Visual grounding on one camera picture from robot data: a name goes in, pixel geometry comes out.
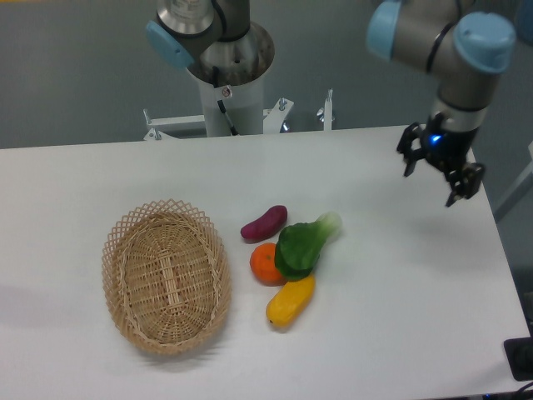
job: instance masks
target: green vegetable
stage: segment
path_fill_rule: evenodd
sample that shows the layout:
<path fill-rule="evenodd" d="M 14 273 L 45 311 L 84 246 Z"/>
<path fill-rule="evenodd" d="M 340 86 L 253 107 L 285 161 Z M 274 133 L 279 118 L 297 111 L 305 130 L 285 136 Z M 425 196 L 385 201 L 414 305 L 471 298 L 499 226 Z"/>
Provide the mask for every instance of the green vegetable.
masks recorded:
<path fill-rule="evenodd" d="M 274 263 L 289 281 L 307 277 L 331 236 L 341 230 L 342 220 L 336 212 L 326 212 L 315 222 L 300 222 L 285 227 L 276 244 Z"/>

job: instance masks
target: purple sweet potato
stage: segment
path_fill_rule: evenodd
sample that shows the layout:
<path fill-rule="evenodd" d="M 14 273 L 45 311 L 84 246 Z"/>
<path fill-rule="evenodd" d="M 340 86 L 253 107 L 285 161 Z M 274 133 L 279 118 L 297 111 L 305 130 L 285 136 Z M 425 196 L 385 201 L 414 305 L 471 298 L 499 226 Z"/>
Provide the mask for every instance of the purple sweet potato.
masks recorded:
<path fill-rule="evenodd" d="M 253 242 L 271 238 L 283 228 L 286 223 L 286 216 L 285 206 L 271 207 L 258 219 L 242 227 L 241 236 Z"/>

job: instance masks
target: blue joint cover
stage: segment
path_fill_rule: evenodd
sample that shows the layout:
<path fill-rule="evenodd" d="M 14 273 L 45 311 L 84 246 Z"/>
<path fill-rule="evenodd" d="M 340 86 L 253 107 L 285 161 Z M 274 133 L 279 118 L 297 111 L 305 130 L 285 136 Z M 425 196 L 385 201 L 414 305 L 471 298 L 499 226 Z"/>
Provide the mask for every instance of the blue joint cover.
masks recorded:
<path fill-rule="evenodd" d="M 516 41 L 513 25 L 494 13 L 473 12 L 464 16 L 453 32 L 463 60 L 482 73 L 503 73 L 511 63 Z"/>
<path fill-rule="evenodd" d="M 372 15 L 366 31 L 366 47 L 371 53 L 390 61 L 396 35 L 396 22 L 400 15 L 401 1 L 388 0 Z"/>
<path fill-rule="evenodd" d="M 146 31 L 148 42 L 167 63 L 177 69 L 187 68 L 194 63 L 191 54 L 156 22 L 150 21 Z"/>

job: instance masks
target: blue light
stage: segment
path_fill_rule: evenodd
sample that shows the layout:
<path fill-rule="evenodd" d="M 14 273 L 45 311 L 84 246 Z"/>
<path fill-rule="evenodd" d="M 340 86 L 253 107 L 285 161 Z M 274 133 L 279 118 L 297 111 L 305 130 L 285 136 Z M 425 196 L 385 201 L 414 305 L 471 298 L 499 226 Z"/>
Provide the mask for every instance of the blue light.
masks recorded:
<path fill-rule="evenodd" d="M 431 143 L 433 144 L 436 144 L 441 139 L 442 139 L 441 135 L 433 135 L 430 137 Z"/>

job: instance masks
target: gray floor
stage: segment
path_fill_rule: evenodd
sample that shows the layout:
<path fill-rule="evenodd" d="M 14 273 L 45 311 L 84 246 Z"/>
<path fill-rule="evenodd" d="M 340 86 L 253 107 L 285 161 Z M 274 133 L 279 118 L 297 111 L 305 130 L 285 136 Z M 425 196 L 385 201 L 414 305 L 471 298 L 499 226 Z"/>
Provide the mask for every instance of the gray floor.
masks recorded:
<path fill-rule="evenodd" d="M 368 54 L 373 3 L 252 0 L 253 20 L 276 44 L 266 106 L 281 96 L 296 102 L 293 130 L 319 128 L 314 115 L 328 88 L 334 89 L 335 128 L 425 121 L 437 82 Z M 143 108 L 153 118 L 200 114 L 195 84 L 159 59 L 144 37 L 154 4 L 0 4 L 0 148 L 137 141 L 146 133 Z M 477 3 L 510 18 L 515 5 Z M 488 168 L 493 204 L 531 161 L 532 66 L 533 47 L 519 42 L 474 146 Z M 398 156 L 391 151 L 391 157 Z M 499 229 L 519 293 L 533 291 L 533 191 Z"/>

